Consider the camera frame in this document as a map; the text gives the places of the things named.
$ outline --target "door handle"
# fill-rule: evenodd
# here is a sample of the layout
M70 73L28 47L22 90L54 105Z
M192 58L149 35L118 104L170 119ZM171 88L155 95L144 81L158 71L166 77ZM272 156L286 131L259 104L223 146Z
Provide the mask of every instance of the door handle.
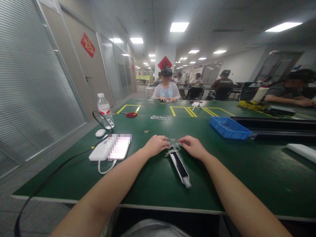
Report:
M88 79L91 79L92 77L86 77L86 80L87 80L87 82L88 82Z

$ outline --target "scissors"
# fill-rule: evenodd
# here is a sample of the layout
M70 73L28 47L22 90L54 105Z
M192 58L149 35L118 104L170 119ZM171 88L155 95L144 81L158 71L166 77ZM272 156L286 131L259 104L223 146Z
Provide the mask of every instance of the scissors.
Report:
M128 117L128 118L134 118L137 116L137 113L122 113L122 112L120 112L120 114L125 114L126 117Z

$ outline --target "hand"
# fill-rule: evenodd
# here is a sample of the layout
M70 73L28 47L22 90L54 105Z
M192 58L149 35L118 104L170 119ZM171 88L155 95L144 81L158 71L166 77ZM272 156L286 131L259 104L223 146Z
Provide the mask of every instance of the hand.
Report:
M177 100L177 97L170 98L170 103L175 102Z
M316 102L313 100L296 100L295 104L301 107L311 107L311 106L315 106Z
M146 145L143 147L143 151L148 157L153 157L159 154L164 149L169 149L170 143L165 136L154 135L148 140Z
M189 154L199 160L204 159L209 155L200 141L191 136L185 136L178 140L182 144L182 147L186 149Z
M161 96L161 97L159 97L159 98L160 98L161 101L168 102L168 100L167 100L166 97L162 97L162 96Z

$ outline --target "water bottle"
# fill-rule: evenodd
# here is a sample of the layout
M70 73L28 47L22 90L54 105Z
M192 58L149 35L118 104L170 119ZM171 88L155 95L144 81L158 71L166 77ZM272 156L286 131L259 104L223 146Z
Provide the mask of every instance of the water bottle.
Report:
M102 121L103 121L103 125L106 129L111 129L111 127L114 127L114 120L113 120L113 116L110 110L110 104L108 103L108 101L105 99L104 94L103 93L99 93L98 94L99 100L98 100L98 109L99 112L105 117L105 119L107 120L107 122L105 121L105 119L102 117Z

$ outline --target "light blue blouse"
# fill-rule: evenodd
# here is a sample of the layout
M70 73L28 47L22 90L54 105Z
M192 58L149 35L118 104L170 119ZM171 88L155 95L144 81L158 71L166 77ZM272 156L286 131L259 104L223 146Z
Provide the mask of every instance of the light blue blouse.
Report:
M180 93L177 85L171 83L171 85L167 89L163 88L161 84L157 85L151 99L155 99L161 96L166 98L177 97L177 99L180 99Z

